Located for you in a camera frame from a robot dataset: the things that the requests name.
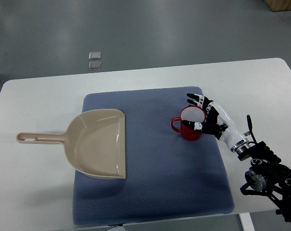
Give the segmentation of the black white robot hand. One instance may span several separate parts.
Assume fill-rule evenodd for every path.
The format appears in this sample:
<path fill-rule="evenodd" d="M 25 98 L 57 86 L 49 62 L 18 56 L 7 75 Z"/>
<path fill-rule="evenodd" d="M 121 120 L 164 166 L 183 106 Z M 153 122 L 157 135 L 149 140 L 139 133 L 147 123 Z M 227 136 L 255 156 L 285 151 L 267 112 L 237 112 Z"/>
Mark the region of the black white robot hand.
<path fill-rule="evenodd" d="M 201 107 L 206 115 L 201 127 L 197 127 L 200 133 L 209 134 L 223 141 L 231 152 L 240 154 L 250 147 L 244 134 L 237 129 L 235 122 L 227 112 L 215 101 L 206 96 L 188 93 L 187 102 Z"/>

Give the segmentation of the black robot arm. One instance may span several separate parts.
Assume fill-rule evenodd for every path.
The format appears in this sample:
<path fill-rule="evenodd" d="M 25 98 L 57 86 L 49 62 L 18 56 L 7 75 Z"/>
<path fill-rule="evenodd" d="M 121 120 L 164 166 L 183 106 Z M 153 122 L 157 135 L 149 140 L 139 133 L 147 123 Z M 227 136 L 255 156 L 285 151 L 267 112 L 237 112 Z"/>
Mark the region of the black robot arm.
<path fill-rule="evenodd" d="M 268 197 L 277 207 L 277 215 L 291 223 L 291 169 L 281 164 L 281 159 L 266 145 L 257 142 L 252 132 L 250 115 L 247 115 L 252 141 L 246 141 L 236 149 L 240 161 L 250 158 L 251 167 L 245 172 L 246 183 L 240 188 L 243 195 Z"/>

